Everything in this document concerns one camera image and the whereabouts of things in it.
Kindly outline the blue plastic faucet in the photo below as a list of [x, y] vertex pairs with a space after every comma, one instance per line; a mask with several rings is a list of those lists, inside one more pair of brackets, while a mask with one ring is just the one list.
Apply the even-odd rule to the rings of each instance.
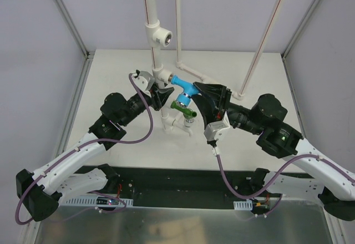
[[193, 85], [193, 83], [184, 81], [177, 75], [173, 75], [170, 83], [182, 88], [182, 92], [177, 96], [176, 102], [184, 107], [189, 106], [192, 96], [198, 95], [200, 93], [198, 89]]

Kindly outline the white pipe assembly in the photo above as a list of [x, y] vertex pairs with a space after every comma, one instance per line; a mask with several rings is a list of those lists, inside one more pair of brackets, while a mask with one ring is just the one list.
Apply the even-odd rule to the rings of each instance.
[[[285, 0], [276, 0], [272, 9], [265, 30], [261, 36], [258, 47], [254, 53], [249, 69], [245, 75], [242, 86], [239, 90], [233, 91], [232, 96], [235, 99], [242, 100], [245, 96], [246, 89], [250, 83], [251, 77], [259, 63], [264, 48], [272, 32], [273, 26], [278, 19], [278, 15], [282, 9]], [[163, 86], [165, 83], [170, 83], [170, 78], [173, 72], [166, 70], [161, 61], [161, 49], [166, 48], [172, 40], [173, 34], [170, 30], [163, 28], [158, 19], [156, 0], [144, 0], [145, 10], [145, 32], [151, 50], [152, 72], [153, 77], [158, 81], [158, 84]], [[211, 82], [212, 79], [194, 69], [189, 68], [181, 60], [182, 42], [181, 42], [181, 0], [175, 0], [175, 18], [176, 18], [176, 67], [183, 70], [203, 82]]]

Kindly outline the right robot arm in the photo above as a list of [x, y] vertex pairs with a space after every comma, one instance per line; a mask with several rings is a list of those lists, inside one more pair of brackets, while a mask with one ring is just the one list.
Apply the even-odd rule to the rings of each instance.
[[[192, 100], [204, 121], [204, 135], [227, 188], [240, 199], [272, 194], [295, 194], [314, 201], [330, 215], [354, 221], [354, 173], [339, 166], [317, 150], [298, 130], [284, 122], [287, 109], [273, 94], [259, 96], [255, 105], [245, 108], [230, 101], [231, 90], [221, 84], [194, 82]], [[230, 185], [217, 142], [230, 129], [257, 135], [256, 144], [265, 153], [282, 159], [277, 172], [257, 170], [250, 182], [250, 195], [238, 193]]]

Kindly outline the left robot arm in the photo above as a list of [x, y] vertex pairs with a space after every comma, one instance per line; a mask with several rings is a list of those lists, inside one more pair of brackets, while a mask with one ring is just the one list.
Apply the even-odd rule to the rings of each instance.
[[151, 116], [167, 102], [174, 88], [160, 89], [153, 84], [146, 95], [140, 89], [129, 100], [120, 93], [111, 93], [101, 106], [101, 116], [88, 132], [70, 149], [44, 166], [30, 172], [23, 169], [16, 175], [19, 203], [15, 220], [19, 225], [21, 206], [25, 206], [31, 221], [42, 221], [51, 216], [64, 200], [86, 192], [102, 190], [110, 194], [116, 190], [118, 175], [107, 164], [98, 166], [89, 174], [75, 175], [86, 162], [108, 151], [124, 140], [125, 127], [144, 111]]

